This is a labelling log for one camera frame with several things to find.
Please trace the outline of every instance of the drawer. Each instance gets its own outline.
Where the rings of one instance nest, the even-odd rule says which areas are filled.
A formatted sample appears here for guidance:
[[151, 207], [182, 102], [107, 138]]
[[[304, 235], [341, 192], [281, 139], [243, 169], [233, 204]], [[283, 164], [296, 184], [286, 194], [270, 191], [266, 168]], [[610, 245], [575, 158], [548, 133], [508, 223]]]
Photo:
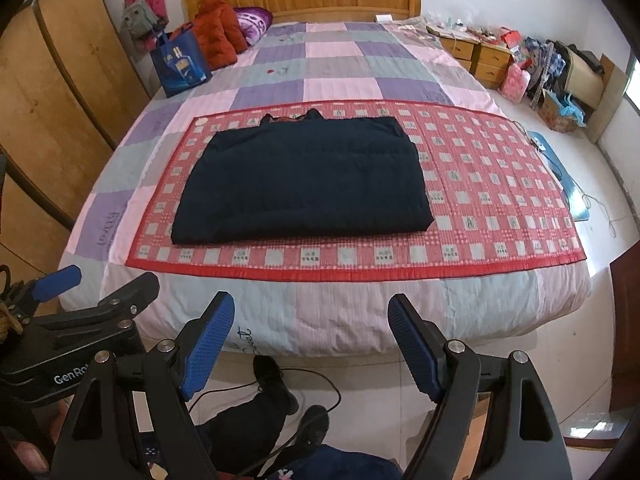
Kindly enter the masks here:
[[467, 41], [451, 40], [449, 38], [440, 38], [442, 46], [456, 59], [465, 59], [471, 61], [471, 55], [474, 52], [474, 44]]
[[485, 63], [478, 63], [474, 76], [476, 76], [476, 79], [500, 83], [504, 79], [506, 72], [507, 71], [504, 68], [497, 68]]
[[503, 50], [497, 50], [489, 46], [482, 46], [480, 48], [480, 56], [478, 57], [479, 63], [484, 63], [491, 66], [497, 66], [498, 68], [508, 68], [511, 62], [511, 54]]
[[464, 59], [459, 59], [458, 63], [464, 67], [467, 72], [471, 72], [471, 62], [465, 61]]

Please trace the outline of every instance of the pink plastic bag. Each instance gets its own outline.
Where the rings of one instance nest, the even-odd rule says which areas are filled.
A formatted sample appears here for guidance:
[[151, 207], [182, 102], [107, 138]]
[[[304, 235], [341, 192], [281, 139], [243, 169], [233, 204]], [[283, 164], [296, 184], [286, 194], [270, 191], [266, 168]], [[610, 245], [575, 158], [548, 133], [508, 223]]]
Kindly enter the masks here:
[[530, 78], [531, 74], [529, 72], [521, 70], [517, 64], [513, 63], [507, 70], [507, 75], [500, 87], [500, 93], [512, 103], [517, 104], [522, 101], [522, 96], [527, 91]]

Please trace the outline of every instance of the patchwork quilt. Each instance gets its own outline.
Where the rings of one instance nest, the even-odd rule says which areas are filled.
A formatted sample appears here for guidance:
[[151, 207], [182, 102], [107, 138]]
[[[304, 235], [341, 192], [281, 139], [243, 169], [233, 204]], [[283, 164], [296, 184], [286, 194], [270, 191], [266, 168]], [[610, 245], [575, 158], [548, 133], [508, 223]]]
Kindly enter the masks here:
[[[377, 23], [271, 27], [238, 63], [217, 71], [208, 83], [172, 98], [160, 92], [133, 124], [95, 183], [63, 254], [61, 266], [82, 270], [81, 285], [61, 297], [63, 307], [94, 306], [144, 272], [127, 259], [162, 174], [194, 118], [341, 100], [411, 101], [504, 117], [491, 95], [424, 32]], [[570, 238], [565, 241], [571, 248]], [[247, 280], [174, 270], [158, 275], [158, 300], [136, 317], [144, 336], [175, 336], [218, 290], [226, 290], [236, 302], [236, 326], [226, 349], [267, 354], [390, 351], [395, 343], [386, 303], [396, 292], [407, 294], [446, 336], [478, 341], [528, 332], [568, 314], [589, 289], [584, 261], [461, 279], [387, 276], [382, 280], [388, 281], [375, 282], [357, 276]]]

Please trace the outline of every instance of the wooden nightstand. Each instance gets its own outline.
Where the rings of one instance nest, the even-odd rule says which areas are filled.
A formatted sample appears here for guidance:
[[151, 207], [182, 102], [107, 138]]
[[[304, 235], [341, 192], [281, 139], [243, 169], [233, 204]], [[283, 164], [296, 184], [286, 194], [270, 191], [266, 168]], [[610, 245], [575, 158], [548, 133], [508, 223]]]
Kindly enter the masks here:
[[451, 38], [440, 37], [440, 43], [442, 46], [459, 62], [460, 65], [465, 67], [469, 72], [472, 72], [473, 54], [476, 49], [477, 43], [467, 40], [452, 40]]
[[511, 52], [487, 43], [476, 45], [472, 56], [471, 73], [485, 88], [500, 86], [511, 64]]
[[511, 52], [501, 46], [481, 43], [470, 34], [453, 33], [427, 25], [440, 43], [485, 88], [498, 88], [511, 64]]

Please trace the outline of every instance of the wooden wardrobe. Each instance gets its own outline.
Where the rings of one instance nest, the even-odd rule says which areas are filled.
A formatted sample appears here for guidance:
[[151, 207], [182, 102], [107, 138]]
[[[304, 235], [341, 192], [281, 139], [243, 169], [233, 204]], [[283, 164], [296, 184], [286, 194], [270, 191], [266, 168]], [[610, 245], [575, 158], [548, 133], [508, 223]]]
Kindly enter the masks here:
[[149, 101], [103, 0], [30, 0], [0, 37], [0, 150], [8, 157], [0, 263], [58, 268], [102, 168]]

